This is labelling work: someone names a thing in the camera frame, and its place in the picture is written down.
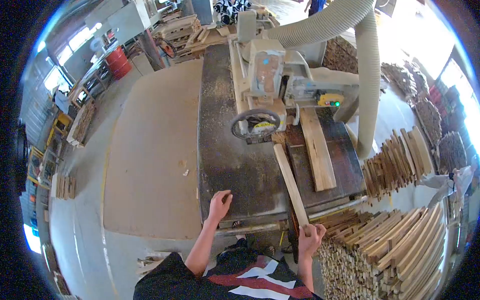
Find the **wooden stick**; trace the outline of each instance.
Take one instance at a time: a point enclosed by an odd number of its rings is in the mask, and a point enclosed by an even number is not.
[[[283,151],[283,147],[281,144],[275,144],[273,146],[275,151],[276,159],[278,164],[280,165],[280,170],[282,171],[283,178],[285,180],[285,184],[287,185],[288,194],[290,195],[290,199],[292,201],[293,209],[295,211],[295,215],[297,216],[297,220],[300,226],[304,226],[309,223],[307,213],[305,212],[305,207],[303,207],[303,202],[300,197],[300,192],[297,187],[297,183],[293,178],[292,169],[290,168],[290,163],[288,162],[287,156]]]

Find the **flexible hose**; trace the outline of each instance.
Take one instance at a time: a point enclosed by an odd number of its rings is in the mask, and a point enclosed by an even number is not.
[[[266,30],[263,38],[277,39],[285,48],[326,41],[355,27],[359,64],[359,134],[357,155],[365,159],[372,147],[380,96],[380,55],[373,0],[335,0],[314,16]]]
[[[266,30],[263,37],[284,48],[327,41],[360,23],[372,6],[373,0],[335,0],[308,19]]]
[[[373,10],[355,26],[355,39],[360,81],[357,155],[365,159],[372,148],[380,98],[380,53]]]

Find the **metal rod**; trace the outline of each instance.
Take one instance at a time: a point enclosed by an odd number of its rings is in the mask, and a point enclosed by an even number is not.
[[[239,54],[239,62],[240,62],[240,67],[241,67],[241,73],[243,75],[243,78],[247,77],[247,71],[245,70],[245,66],[243,65],[243,58],[241,56],[241,51],[240,51],[240,46],[238,42],[234,42],[235,47],[237,47],[237,52]]]
[[[367,201],[367,199],[368,199],[367,196],[363,196],[360,199],[357,199],[357,200],[354,200],[354,201],[351,201],[351,202],[348,202],[348,203],[345,203],[345,204],[342,204],[342,205],[339,205],[339,206],[336,206],[336,207],[332,207],[330,209],[323,210],[323,211],[318,212],[318,213],[311,214],[311,215],[308,216],[308,218],[309,219],[315,219],[315,218],[318,218],[318,217],[321,217],[321,216],[325,216],[329,213],[334,213],[334,212],[339,211],[341,209],[344,209],[344,208],[347,208],[347,207],[352,207],[352,206],[355,206],[357,204],[363,203],[363,202]]]
[[[264,231],[284,230],[287,228],[286,221],[278,221],[268,224],[251,225],[238,228],[223,228],[215,231],[215,236],[232,236],[247,233],[256,233]]]

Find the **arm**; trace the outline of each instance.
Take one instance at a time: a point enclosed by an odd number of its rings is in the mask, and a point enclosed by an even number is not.
[[[307,12],[308,8],[310,7],[310,5],[312,4],[312,0],[309,0],[307,2],[307,6],[305,7],[305,10],[303,12]]]
[[[227,200],[223,203],[222,199],[227,195]],[[232,202],[232,197],[233,195],[230,194],[230,190],[220,191],[216,192],[210,201],[208,218],[205,220],[204,227],[185,261],[187,268],[197,277],[202,276],[205,272],[210,258],[210,251],[212,250],[216,227],[218,223],[220,223],[220,220],[227,214],[230,203]]]
[[[313,293],[312,256],[322,244],[326,232],[322,224],[307,224],[300,227],[299,235],[299,269],[298,276],[303,284]]]

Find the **workbench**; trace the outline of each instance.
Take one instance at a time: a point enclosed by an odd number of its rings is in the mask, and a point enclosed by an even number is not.
[[[105,83],[103,82],[103,80],[101,78],[102,74],[98,74],[98,71],[99,71],[100,67],[102,66],[102,64],[104,63],[103,60],[110,53],[112,53],[118,46],[119,46],[118,42],[113,43],[107,49],[107,51],[104,54],[102,54],[102,56],[100,56],[98,58],[98,60],[88,69],[88,71],[85,73],[85,75],[79,81],[77,81],[73,85],[73,87],[70,89],[70,92],[68,93],[68,100],[73,105],[77,106],[77,108],[79,108],[79,109],[81,108],[81,105],[78,104],[78,102],[77,102],[78,96],[80,95],[81,92],[84,92],[87,96],[89,96],[90,98],[95,100],[89,92],[89,90],[91,90],[91,88],[94,86],[93,81],[98,81],[102,85],[104,90],[107,88],[107,86],[105,85]]]
[[[204,54],[198,119],[198,189],[202,222],[210,199],[230,189],[233,201],[221,228],[233,221],[257,225],[256,231],[279,229],[271,224],[288,219],[289,195],[273,150],[273,143],[246,144],[230,132],[237,115],[228,45],[209,46]],[[330,108],[317,109],[332,159],[337,187],[313,189],[312,171],[301,127],[289,126],[287,153],[307,215],[323,204],[365,191],[360,164],[345,125],[334,122]]]

